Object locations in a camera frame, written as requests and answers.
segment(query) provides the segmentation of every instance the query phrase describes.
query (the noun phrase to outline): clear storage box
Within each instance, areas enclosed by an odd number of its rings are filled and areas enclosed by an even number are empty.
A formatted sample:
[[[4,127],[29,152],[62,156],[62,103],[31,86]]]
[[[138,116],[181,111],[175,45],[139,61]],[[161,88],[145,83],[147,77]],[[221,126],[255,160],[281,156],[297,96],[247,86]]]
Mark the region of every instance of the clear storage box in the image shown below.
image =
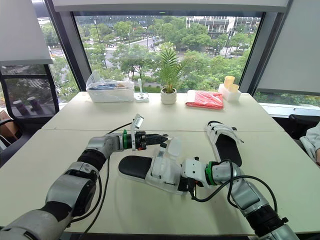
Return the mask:
[[[132,81],[102,79],[94,70],[86,82],[86,91],[92,102],[131,102],[134,100],[135,84]]]

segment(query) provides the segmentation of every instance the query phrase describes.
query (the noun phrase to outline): building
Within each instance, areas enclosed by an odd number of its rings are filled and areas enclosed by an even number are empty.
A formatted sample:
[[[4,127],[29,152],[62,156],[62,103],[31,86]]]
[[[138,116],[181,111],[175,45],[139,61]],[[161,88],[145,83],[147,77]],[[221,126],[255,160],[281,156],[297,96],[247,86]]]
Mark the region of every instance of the building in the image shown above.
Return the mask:
[[[236,16],[187,16],[186,25],[191,23],[205,25],[211,38],[217,38],[220,34],[227,34],[230,30],[253,34],[258,28],[260,17],[236,17]]]

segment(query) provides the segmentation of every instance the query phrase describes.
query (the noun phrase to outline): yellow cup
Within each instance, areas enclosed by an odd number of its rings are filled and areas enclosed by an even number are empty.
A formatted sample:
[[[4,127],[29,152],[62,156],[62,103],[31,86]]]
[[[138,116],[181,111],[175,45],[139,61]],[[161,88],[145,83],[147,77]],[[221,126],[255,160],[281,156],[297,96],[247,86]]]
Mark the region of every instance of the yellow cup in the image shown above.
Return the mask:
[[[230,93],[236,93],[238,92],[238,89],[239,89],[239,85],[237,84],[231,84],[229,87],[228,87],[228,91]]]
[[[234,81],[235,81],[234,76],[225,76],[223,85],[226,89],[228,89],[229,86],[234,83]]]

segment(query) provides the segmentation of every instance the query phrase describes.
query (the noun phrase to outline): red packet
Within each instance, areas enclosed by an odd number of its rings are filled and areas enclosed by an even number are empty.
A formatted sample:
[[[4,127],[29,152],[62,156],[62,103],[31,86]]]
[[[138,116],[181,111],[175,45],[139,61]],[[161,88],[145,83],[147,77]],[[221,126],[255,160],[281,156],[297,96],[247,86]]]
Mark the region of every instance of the red packet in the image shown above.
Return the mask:
[[[185,105],[206,109],[223,109],[224,102],[222,94],[213,91],[189,90]]]

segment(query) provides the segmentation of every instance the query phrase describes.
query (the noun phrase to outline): wire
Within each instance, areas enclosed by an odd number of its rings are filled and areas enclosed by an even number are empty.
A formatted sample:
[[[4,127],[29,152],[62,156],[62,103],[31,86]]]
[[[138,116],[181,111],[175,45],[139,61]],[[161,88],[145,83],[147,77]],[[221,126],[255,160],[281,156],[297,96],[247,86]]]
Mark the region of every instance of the wire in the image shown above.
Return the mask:
[[[107,186],[108,186],[108,181],[109,181],[109,172],[110,172],[110,167],[109,167],[109,163],[110,163],[110,157],[107,159],[107,176],[106,176],[106,180],[105,180],[105,186],[104,186],[104,190],[103,190],[103,196],[102,196],[102,200],[101,200],[101,204],[100,207],[98,209],[98,212],[96,213],[94,219],[92,220],[92,222],[90,223],[90,225],[87,227],[87,229],[83,232],[83,234],[79,237],[78,240],[81,240],[84,238],[84,236],[87,234],[87,232],[91,229],[91,227],[95,224],[96,220],[98,219],[98,216],[101,212],[102,206],[104,204],[105,198],[106,198],[106,193],[107,193]]]
[[[119,129],[122,129],[122,128],[126,127],[126,126],[129,126],[130,124],[132,124],[132,122],[129,122],[129,123],[123,125],[123,126],[117,127],[116,129],[108,132],[107,134],[112,134],[113,132],[115,132],[115,131],[117,131],[117,130],[119,130]]]
[[[11,142],[9,142],[4,136],[2,136],[1,134],[0,134],[0,137],[3,139],[3,140],[5,140],[8,144],[9,144],[9,146],[12,144]]]
[[[276,197],[275,197],[275,194],[274,192],[271,190],[271,188],[268,186],[268,184],[266,184],[264,181],[262,181],[260,178],[258,177],[255,177],[255,176],[250,176],[250,175],[241,175],[241,176],[235,176],[233,178],[233,180],[237,180],[237,179],[254,179],[260,183],[262,183],[267,189],[268,191],[270,192],[270,195],[272,197],[272,200],[273,200],[273,209],[274,211],[277,213],[278,212],[278,205],[277,205],[277,200],[276,200]],[[211,193],[208,197],[204,198],[204,199],[199,199],[199,198],[196,198],[193,193],[191,192],[191,199],[197,201],[197,202],[200,202],[200,203],[204,203],[204,202],[207,202],[209,201],[210,199],[212,199],[222,188],[224,188],[226,185],[228,185],[230,182],[230,180],[226,181],[224,184],[222,184],[221,186],[219,186],[213,193]]]
[[[108,132],[107,134],[112,134],[113,132],[115,132],[115,131],[123,128],[123,127],[126,127],[126,126],[130,125],[131,123],[132,123],[132,122],[129,122],[129,123],[125,124],[125,125],[122,125],[122,126],[120,126],[120,127],[117,127],[116,129]],[[108,186],[108,181],[109,181],[109,175],[110,175],[110,157],[108,157],[108,159],[107,159],[106,161],[107,161],[107,175],[106,175],[105,186],[104,186],[104,190],[103,190],[103,196],[102,196],[102,200],[101,200],[100,207],[99,207],[99,209],[98,209],[98,211],[97,211],[94,219],[92,220],[92,222],[90,223],[90,225],[87,227],[87,229],[83,232],[83,234],[79,237],[78,240],[83,239],[84,236],[87,234],[87,232],[88,232],[88,231],[92,228],[92,226],[95,224],[95,222],[96,222],[96,220],[98,219],[98,216],[99,216],[99,214],[100,214],[100,212],[101,212],[102,206],[104,205],[105,198],[106,198],[106,193],[107,193],[107,186]],[[101,178],[100,178],[100,176],[99,176],[99,189],[102,190],[102,186],[100,185],[100,183],[101,183]],[[93,208],[87,215],[85,215],[85,216],[83,216],[83,217],[79,217],[78,219],[76,219],[77,221],[80,221],[80,220],[85,219],[85,218],[88,217],[90,214],[92,214],[92,212],[93,212],[94,210],[96,210],[96,208],[97,208],[96,206],[98,206],[99,201],[100,201],[99,197],[98,197],[98,201],[97,201],[97,203],[95,204],[94,208]]]
[[[130,123],[127,123],[127,124],[125,124],[125,125],[123,125],[123,126],[120,126],[120,127],[116,128],[116,129],[108,132],[107,134],[111,134],[111,133],[113,133],[113,132],[115,132],[115,131],[123,128],[123,127],[126,127],[126,126],[130,125],[130,124],[131,124],[131,122],[130,122]],[[101,177],[100,177],[100,176],[98,177],[98,182],[99,182],[99,196],[98,196],[98,199],[97,199],[94,207],[93,207],[93,208],[91,209],[91,211],[88,212],[86,215],[81,216],[81,217],[76,218],[76,219],[73,219],[73,220],[70,222],[71,224],[72,224],[72,223],[75,223],[75,222],[78,222],[78,221],[81,221],[81,220],[89,217],[89,216],[97,209],[97,207],[98,207],[98,205],[99,205],[99,203],[100,203],[100,200],[101,200],[101,196],[102,196],[102,181],[101,181]]]
[[[75,222],[78,222],[78,221],[81,221],[81,220],[89,217],[89,216],[97,209],[97,207],[98,207],[98,205],[99,205],[99,203],[100,203],[100,200],[101,200],[101,196],[102,196],[102,182],[101,182],[101,177],[100,177],[100,175],[99,175],[99,177],[98,177],[98,181],[99,181],[99,196],[98,196],[98,199],[97,199],[94,207],[93,207],[93,208],[91,209],[91,211],[88,212],[86,215],[81,216],[81,217],[79,217],[79,218],[73,219],[73,220],[70,222],[71,224],[72,224],[72,223],[75,223]]]
[[[230,184],[229,184],[229,190],[228,190],[228,194],[227,194],[227,197],[226,199],[228,200],[229,204],[233,207],[235,207],[236,209],[238,208],[237,205],[235,205],[231,199],[230,199],[230,196],[231,196],[231,191],[232,191],[232,187],[234,185],[234,165],[232,164],[232,161],[230,159],[225,159],[224,161],[222,161],[221,163],[223,162],[229,162],[230,164]]]

